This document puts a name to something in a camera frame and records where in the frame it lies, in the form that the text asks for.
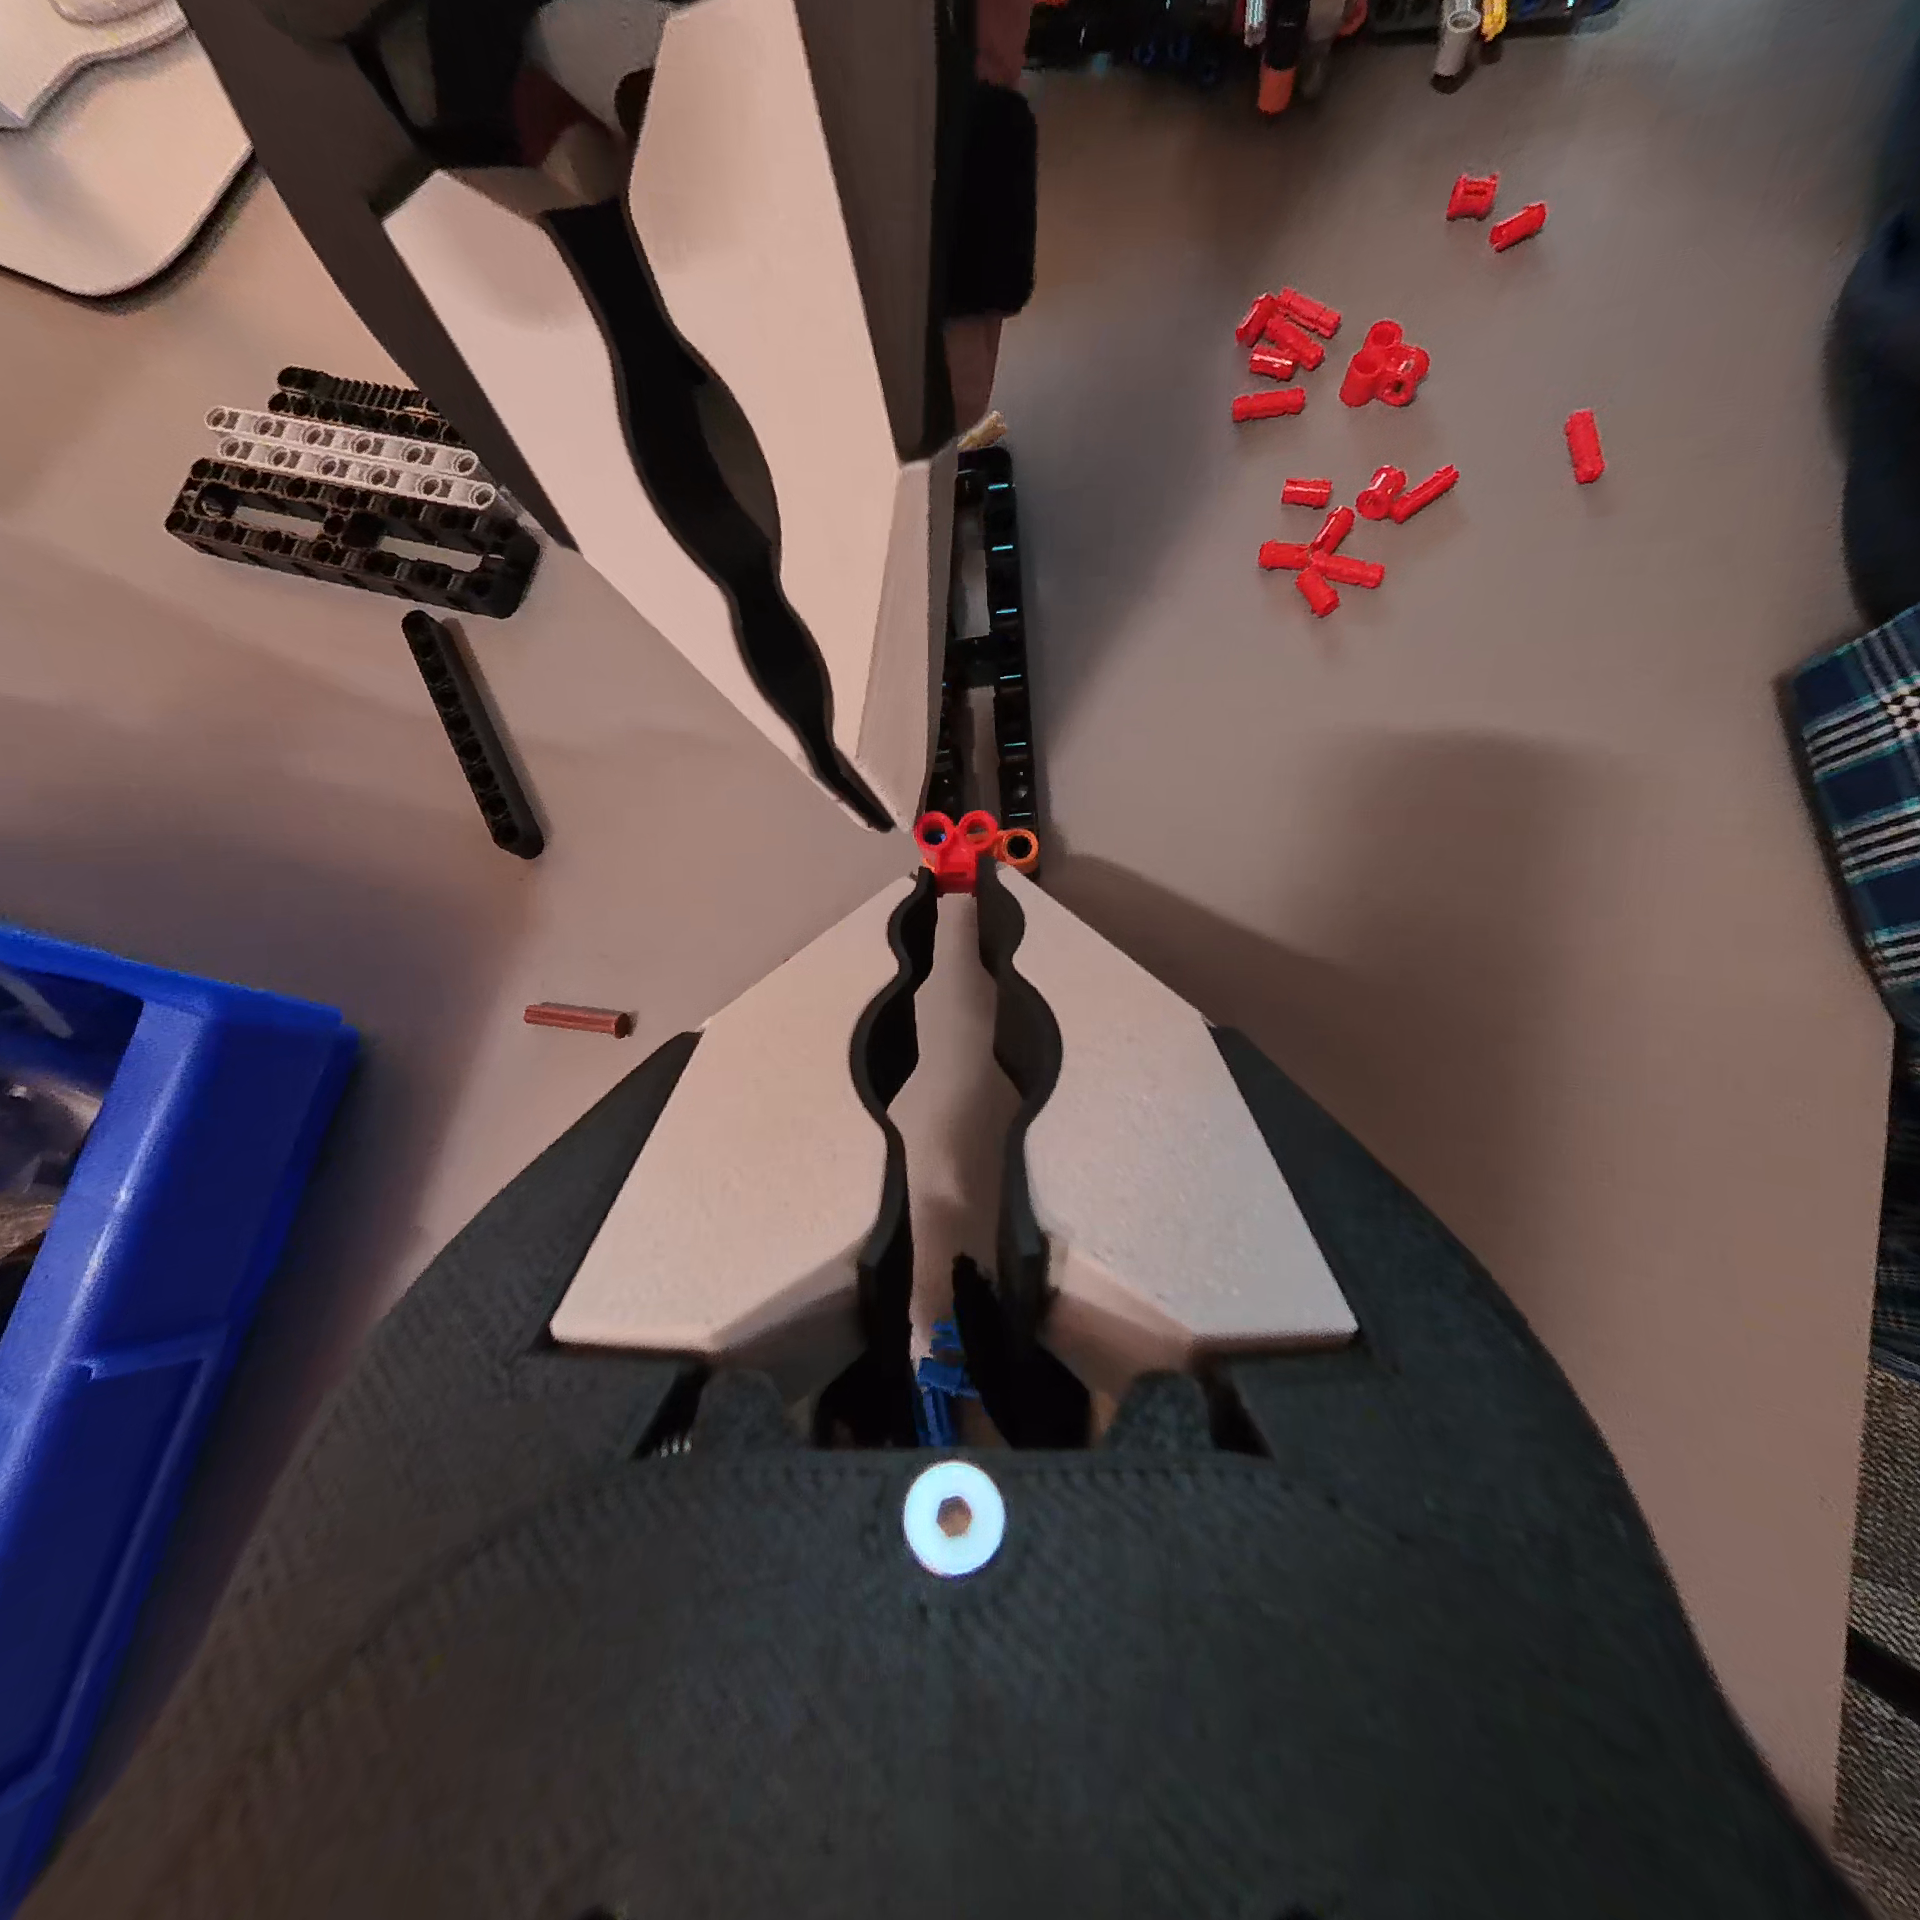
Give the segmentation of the black ribbed lego beam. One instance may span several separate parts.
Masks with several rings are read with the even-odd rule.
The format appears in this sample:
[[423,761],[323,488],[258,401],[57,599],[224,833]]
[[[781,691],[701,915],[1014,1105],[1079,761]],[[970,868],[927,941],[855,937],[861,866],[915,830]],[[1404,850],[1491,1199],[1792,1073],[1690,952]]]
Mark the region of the black ribbed lego beam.
[[465,446],[460,431],[420,390],[338,376],[299,365],[279,369],[269,413]]

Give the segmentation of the person's plaid shirt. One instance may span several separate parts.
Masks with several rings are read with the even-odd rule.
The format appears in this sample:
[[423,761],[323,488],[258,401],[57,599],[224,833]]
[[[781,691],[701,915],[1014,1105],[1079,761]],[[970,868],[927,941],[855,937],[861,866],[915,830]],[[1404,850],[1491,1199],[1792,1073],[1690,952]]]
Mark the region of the person's plaid shirt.
[[1807,658],[1789,731],[1859,957],[1917,1032],[1917,606]]

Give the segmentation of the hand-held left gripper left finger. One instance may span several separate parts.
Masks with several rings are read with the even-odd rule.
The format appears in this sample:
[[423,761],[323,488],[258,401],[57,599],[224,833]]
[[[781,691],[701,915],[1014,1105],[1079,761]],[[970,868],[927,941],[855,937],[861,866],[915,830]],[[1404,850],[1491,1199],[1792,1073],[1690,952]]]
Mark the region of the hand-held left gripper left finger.
[[561,1347],[760,1368],[825,1432],[916,1440],[890,1108],[930,957],[933,881],[900,879],[708,1019],[550,1323]]

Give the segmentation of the light grey lego beam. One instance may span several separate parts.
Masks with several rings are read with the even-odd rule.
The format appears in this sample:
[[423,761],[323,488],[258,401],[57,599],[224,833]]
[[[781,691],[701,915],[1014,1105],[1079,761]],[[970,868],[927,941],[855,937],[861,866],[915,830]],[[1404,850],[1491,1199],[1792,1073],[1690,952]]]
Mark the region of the light grey lego beam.
[[344,452],[279,446],[242,435],[219,435],[215,448],[221,458],[248,467],[263,467],[266,472],[301,474],[326,485],[348,485],[428,503],[488,512],[502,499],[492,485],[432,467],[397,467],[384,461],[348,458]]
[[471,448],[459,448],[421,435],[368,429],[345,420],[266,413],[230,404],[208,407],[204,420],[208,431],[229,439],[275,441],[283,446],[317,451],[321,456],[361,458],[397,467],[432,467],[474,483],[488,483],[492,477]]

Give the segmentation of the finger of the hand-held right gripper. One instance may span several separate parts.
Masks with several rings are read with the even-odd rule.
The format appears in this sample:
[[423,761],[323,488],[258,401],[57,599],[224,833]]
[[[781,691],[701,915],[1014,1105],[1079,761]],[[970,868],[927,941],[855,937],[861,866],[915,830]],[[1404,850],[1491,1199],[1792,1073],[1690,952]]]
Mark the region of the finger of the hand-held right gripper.
[[666,317],[619,196],[531,172],[432,173],[384,233],[567,537],[727,702],[848,813],[897,810],[834,737],[824,654],[771,538],[723,477],[704,363]]
[[950,5],[686,5],[628,188],[659,301],[768,467],[797,729],[885,823],[918,808],[938,705],[937,309],[962,99]]

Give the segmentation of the long black lego frame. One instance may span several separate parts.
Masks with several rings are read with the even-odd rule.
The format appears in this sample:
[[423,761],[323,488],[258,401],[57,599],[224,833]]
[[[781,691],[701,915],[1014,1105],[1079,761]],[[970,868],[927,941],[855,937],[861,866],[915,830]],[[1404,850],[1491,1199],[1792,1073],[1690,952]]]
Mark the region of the long black lego frame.
[[[982,619],[962,595],[962,533],[978,532]],[[956,467],[956,568],[924,810],[984,808],[1004,828],[1039,830],[1042,761],[1026,647],[1020,488],[1004,443],[966,448]]]

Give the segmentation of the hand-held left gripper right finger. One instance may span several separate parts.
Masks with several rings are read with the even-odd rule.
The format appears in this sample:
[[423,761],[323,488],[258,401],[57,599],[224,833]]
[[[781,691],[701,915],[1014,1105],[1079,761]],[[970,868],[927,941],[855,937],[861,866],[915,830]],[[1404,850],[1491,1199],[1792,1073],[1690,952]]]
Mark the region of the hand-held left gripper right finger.
[[1000,1437],[1082,1448],[1095,1396],[1147,1374],[1348,1347],[1357,1313],[1223,1032],[1008,866],[978,881],[978,947],[1017,1096],[978,1283]]

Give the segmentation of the person's dark trousers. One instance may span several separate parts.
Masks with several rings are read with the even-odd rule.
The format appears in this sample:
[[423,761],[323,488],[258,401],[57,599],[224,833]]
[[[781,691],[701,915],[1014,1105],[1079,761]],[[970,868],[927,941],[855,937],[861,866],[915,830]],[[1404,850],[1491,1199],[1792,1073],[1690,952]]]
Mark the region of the person's dark trousers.
[[1828,339],[1843,550],[1861,621],[1917,604],[1917,206],[1900,192],[1849,271]]

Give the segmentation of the clear plastic parts bag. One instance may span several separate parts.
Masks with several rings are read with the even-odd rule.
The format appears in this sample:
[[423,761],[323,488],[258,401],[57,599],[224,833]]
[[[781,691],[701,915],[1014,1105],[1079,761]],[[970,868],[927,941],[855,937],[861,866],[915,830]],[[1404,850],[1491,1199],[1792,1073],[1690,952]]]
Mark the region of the clear plastic parts bag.
[[142,998],[57,971],[2,966],[2,1323],[104,1113]]

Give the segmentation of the white book stand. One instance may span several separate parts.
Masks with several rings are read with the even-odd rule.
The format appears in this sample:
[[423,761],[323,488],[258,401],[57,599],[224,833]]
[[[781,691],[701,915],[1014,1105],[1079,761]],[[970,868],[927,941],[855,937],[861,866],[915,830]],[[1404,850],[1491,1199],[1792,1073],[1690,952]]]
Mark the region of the white book stand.
[[6,274],[83,301],[142,289],[251,162],[181,5],[2,5]]

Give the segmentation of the tagged blue plastic bin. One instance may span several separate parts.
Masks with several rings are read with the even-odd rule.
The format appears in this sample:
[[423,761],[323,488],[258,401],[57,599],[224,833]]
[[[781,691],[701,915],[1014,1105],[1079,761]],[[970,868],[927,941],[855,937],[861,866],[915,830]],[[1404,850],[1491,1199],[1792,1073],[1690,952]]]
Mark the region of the tagged blue plastic bin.
[[6,923],[142,998],[2,1345],[2,1887],[35,1881],[359,1056],[345,1013]]

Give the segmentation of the pile of red lego pins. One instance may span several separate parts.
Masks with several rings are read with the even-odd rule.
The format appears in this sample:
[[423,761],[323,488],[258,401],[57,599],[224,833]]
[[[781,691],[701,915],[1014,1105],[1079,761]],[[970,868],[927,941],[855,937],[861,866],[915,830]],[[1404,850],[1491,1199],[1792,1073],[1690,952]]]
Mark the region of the pile of red lego pins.
[[[1539,238],[1551,223],[1546,200],[1529,200],[1496,217],[1501,178],[1496,173],[1459,173],[1453,180],[1446,217],[1450,223],[1488,223],[1491,252],[1513,252]],[[1237,348],[1246,353],[1246,375],[1255,390],[1230,401],[1234,426],[1295,419],[1308,407],[1300,375],[1322,366],[1328,348],[1337,339],[1343,315],[1283,287],[1255,298],[1234,327]],[[1349,412],[1372,404],[1390,408],[1412,407],[1434,369],[1430,353],[1419,344],[1393,317],[1375,320],[1352,348],[1337,379],[1337,401]],[[1440,501],[1459,483],[1459,467],[1442,465],[1423,477],[1409,474],[1396,463],[1375,467],[1352,501],[1337,501],[1328,474],[1287,474],[1282,501],[1288,508],[1322,508],[1321,527],[1308,538],[1267,538],[1260,565],[1290,577],[1308,612],[1330,617],[1348,590],[1381,587],[1381,562],[1355,555],[1348,540],[1355,529],[1390,522],[1404,527]]]

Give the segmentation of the lego car chassis assembly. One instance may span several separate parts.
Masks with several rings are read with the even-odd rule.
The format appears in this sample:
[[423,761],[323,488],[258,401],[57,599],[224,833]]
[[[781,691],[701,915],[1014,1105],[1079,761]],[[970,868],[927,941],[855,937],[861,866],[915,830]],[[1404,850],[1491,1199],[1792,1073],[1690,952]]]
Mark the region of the lego car chassis assembly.
[[1321,94],[1336,61],[1363,44],[1409,44],[1428,82],[1462,88],[1524,37],[1563,37],[1616,12],[1614,1],[1046,1],[1033,5],[1028,69],[1093,63],[1249,82],[1265,117]]

